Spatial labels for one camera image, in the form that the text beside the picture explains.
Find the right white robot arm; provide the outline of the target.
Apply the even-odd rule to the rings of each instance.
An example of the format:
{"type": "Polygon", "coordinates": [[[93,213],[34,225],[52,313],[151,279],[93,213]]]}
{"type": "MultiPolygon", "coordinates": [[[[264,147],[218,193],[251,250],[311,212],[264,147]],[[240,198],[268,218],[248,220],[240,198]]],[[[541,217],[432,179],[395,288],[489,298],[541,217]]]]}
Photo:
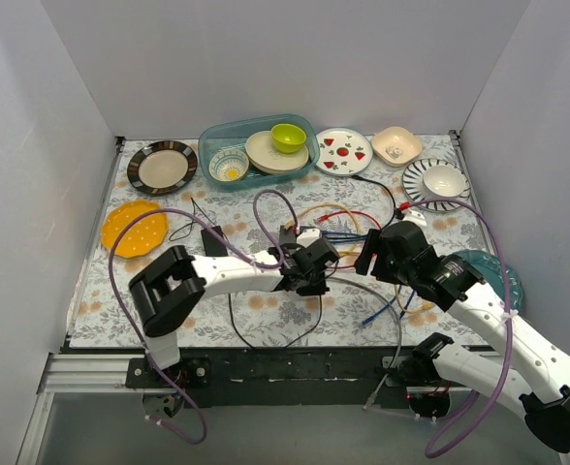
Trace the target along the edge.
{"type": "Polygon", "coordinates": [[[548,448],[570,452],[570,356],[519,316],[468,261],[437,255],[418,225],[402,221],[367,233],[355,270],[411,288],[504,358],[494,363],[434,332],[400,365],[402,377],[471,388],[521,417],[548,448]]]}

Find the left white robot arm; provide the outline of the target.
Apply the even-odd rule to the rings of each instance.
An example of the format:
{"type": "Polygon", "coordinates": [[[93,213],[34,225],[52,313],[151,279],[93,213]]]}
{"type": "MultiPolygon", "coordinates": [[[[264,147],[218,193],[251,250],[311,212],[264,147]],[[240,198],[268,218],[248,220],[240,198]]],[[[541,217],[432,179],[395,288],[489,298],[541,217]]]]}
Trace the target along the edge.
{"type": "Polygon", "coordinates": [[[316,228],[284,243],[284,264],[278,249],[250,256],[192,256],[173,246],[138,273],[129,283],[135,309],[142,323],[150,362],[147,375],[162,388],[173,386],[181,374],[176,331],[203,299],[248,291],[294,292],[301,296],[328,291],[326,272],[337,264],[339,254],[316,228]]]}

